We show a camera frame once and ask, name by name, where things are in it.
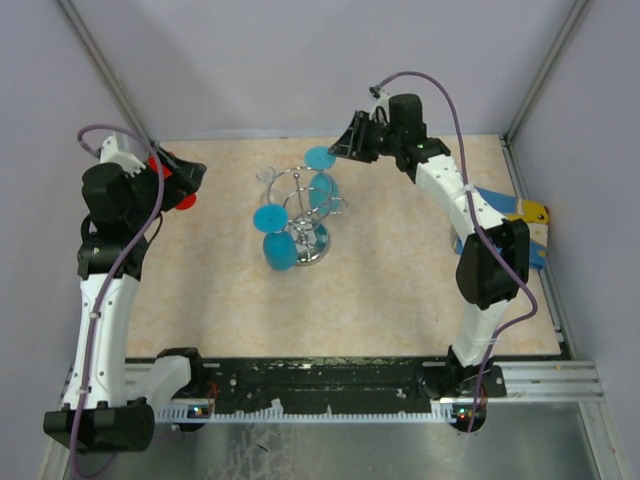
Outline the blue cartoon cloth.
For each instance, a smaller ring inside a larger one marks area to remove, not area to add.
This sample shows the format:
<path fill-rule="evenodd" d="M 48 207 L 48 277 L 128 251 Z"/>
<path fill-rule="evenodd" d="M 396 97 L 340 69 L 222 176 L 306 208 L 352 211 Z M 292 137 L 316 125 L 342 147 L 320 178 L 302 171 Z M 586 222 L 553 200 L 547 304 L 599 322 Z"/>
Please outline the blue cartoon cloth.
<path fill-rule="evenodd" d="M 478 188 L 484 201 L 509 220 L 522 219 L 529 228 L 529 265 L 542 270 L 547 261 L 549 208 L 538 202 L 493 190 Z"/>

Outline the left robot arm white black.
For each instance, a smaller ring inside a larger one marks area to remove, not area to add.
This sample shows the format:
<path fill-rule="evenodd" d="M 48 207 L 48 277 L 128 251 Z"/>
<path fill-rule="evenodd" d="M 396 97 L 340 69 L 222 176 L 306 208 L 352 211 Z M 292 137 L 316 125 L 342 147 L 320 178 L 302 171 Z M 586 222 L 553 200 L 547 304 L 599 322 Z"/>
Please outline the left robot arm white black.
<path fill-rule="evenodd" d="M 206 168 L 154 143 L 135 146 L 122 132 L 111 133 L 96 153 L 97 164 L 82 176 L 88 214 L 77 254 L 82 309 L 76 355 L 61 405 L 45 413 L 43 430 L 82 454 L 140 452 L 151 443 L 156 413 L 204 383 L 195 347 L 161 351 L 132 386 L 125 380 L 125 355 L 151 244 L 145 233 L 162 213 L 195 195 Z"/>

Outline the left aluminium corner post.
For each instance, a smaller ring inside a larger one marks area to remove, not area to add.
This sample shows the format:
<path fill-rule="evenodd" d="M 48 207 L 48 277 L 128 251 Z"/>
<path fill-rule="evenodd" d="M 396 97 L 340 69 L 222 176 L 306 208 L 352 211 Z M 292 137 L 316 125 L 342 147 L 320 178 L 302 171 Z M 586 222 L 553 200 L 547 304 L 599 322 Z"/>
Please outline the left aluminium corner post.
<path fill-rule="evenodd" d="M 146 140 L 153 140 L 153 136 L 150 134 L 147 124 L 136 107 L 132 96 L 127 91 L 124 81 L 117 74 L 107 55 L 88 28 L 75 3 L 70 0 L 54 0 L 53 3 L 78 41 L 126 124 L 139 136 Z"/>

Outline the red wine glass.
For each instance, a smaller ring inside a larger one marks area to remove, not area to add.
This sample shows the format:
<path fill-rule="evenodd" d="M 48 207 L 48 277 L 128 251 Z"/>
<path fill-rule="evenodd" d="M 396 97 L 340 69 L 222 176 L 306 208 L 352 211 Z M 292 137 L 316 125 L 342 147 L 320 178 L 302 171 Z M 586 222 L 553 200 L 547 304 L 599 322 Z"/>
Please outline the red wine glass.
<path fill-rule="evenodd" d="M 178 185 L 177 181 L 171 180 L 171 178 L 176 175 L 175 170 L 171 170 L 165 164 L 162 165 L 162 170 L 164 177 L 164 196 L 161 210 L 163 212 L 168 212 L 172 209 L 184 211 L 191 208 L 196 202 L 196 193 L 188 193 L 185 188 Z"/>

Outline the aluminium frame rail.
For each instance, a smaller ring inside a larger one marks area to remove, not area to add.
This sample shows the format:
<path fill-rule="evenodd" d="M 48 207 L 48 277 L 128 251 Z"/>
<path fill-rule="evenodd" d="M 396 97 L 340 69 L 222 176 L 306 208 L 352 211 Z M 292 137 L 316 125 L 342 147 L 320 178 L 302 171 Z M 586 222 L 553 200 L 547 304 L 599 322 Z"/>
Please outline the aluminium frame rail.
<path fill-rule="evenodd" d="M 480 394 L 488 398 L 569 398 L 602 394 L 595 367 L 589 362 L 494 362 L 487 364 Z"/>

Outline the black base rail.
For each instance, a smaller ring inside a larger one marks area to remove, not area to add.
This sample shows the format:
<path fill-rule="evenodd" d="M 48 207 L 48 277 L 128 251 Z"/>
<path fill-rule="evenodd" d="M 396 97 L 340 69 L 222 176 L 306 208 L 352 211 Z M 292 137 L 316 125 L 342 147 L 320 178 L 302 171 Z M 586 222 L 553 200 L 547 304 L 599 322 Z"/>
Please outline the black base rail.
<path fill-rule="evenodd" d="M 477 367 L 450 356 L 206 358 L 175 400 L 211 402 L 217 414 L 428 413 L 430 402 L 472 399 Z"/>

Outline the blue wine glass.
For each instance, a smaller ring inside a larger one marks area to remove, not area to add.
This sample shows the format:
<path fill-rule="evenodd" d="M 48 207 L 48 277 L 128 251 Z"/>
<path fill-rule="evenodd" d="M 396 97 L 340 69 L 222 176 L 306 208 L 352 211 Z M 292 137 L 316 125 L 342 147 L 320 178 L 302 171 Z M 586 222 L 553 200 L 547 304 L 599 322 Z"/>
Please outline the blue wine glass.
<path fill-rule="evenodd" d="M 310 148 L 304 156 L 305 165 L 318 170 L 309 183 L 308 197 L 312 210 L 319 215 L 326 215 L 339 209 L 341 197 L 337 181 L 327 173 L 336 157 L 331 155 L 326 146 Z"/>
<path fill-rule="evenodd" d="M 253 223 L 264 233 L 262 248 L 267 264 L 276 271 L 285 271 L 296 265 L 298 254 L 292 235 L 287 230 L 289 217 L 278 204 L 266 204 L 256 210 Z"/>

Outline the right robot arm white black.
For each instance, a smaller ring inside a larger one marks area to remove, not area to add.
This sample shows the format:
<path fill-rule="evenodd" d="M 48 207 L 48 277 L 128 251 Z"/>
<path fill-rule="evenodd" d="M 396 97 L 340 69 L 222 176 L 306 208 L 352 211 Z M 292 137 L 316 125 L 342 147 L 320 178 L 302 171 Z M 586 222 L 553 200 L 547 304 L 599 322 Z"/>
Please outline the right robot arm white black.
<path fill-rule="evenodd" d="M 372 110 L 356 112 L 329 152 L 365 163 L 393 157 L 398 170 L 440 206 L 462 241 L 455 281 L 465 301 L 463 323 L 444 365 L 426 370 L 419 382 L 432 400 L 470 397 L 470 406 L 455 409 L 455 426 L 475 432 L 486 418 L 499 326 L 528 282 L 529 228 L 488 204 L 450 149 L 428 137 L 417 95 L 375 91 L 373 96 Z"/>

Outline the right aluminium corner post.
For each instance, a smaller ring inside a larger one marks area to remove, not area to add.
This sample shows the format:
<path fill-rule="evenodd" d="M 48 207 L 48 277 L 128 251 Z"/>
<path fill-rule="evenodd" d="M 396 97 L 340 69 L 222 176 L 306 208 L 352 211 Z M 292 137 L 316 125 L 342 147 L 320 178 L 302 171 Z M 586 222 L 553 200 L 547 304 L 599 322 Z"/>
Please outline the right aluminium corner post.
<path fill-rule="evenodd" d="M 545 54 L 513 120 L 502 137 L 502 141 L 506 147 L 511 147 L 520 136 L 526 122 L 557 69 L 560 60 L 579 32 L 593 4 L 594 2 L 591 0 L 575 0 L 571 2 L 565 19 L 555 35 L 549 50 Z"/>

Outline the aluminium corner post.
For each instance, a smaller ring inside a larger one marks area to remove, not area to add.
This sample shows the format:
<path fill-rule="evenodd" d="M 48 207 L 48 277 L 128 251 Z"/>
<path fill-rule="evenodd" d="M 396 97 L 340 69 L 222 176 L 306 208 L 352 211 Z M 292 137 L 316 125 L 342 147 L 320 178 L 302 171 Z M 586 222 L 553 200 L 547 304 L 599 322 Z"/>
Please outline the aluminium corner post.
<path fill-rule="evenodd" d="M 53 3 L 78 41 L 126 124 L 139 136 L 146 140 L 153 140 L 153 136 L 150 134 L 147 124 L 136 107 L 132 96 L 127 91 L 124 81 L 117 74 L 107 55 L 88 28 L 75 3 L 70 0 L 54 0 Z"/>
<path fill-rule="evenodd" d="M 594 2 L 591 0 L 575 0 L 571 2 L 565 19 L 555 35 L 549 50 L 545 54 L 513 120 L 502 137 L 502 141 L 506 147 L 511 147 L 520 136 L 526 122 L 557 69 L 560 60 L 579 32 L 593 4 Z"/>

